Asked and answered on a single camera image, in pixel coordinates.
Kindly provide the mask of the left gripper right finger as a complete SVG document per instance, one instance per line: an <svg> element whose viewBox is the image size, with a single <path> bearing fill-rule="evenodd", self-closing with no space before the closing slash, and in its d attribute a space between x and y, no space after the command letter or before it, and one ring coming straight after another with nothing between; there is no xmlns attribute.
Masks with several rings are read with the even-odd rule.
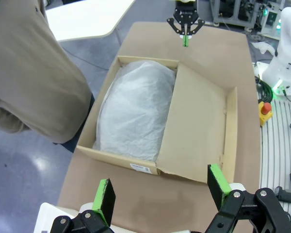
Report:
<svg viewBox="0 0 291 233"><path fill-rule="evenodd" d="M289 217L271 189L233 190L218 164L208 165L207 185L218 209L207 233L231 233L240 220L248 220L255 233L291 233Z"/></svg>

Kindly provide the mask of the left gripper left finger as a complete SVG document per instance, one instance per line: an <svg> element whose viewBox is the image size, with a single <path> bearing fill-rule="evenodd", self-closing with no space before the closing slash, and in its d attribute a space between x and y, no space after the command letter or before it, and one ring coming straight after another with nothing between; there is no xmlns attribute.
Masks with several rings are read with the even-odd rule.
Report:
<svg viewBox="0 0 291 233"><path fill-rule="evenodd" d="M75 218L58 216L54 219L51 233L112 233L111 221L116 195L110 179L99 183L91 209L84 210Z"/></svg>

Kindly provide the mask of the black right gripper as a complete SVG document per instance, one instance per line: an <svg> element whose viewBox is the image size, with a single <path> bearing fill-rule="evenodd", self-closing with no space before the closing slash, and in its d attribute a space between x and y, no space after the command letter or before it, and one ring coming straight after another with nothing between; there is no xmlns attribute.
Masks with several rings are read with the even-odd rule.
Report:
<svg viewBox="0 0 291 233"><path fill-rule="evenodd" d="M175 25L174 18L168 18L167 23L182 38L183 46L188 47L189 40L205 25L205 21L198 19L196 0L176 0L175 4L174 18L179 23L179 27Z"/></svg>

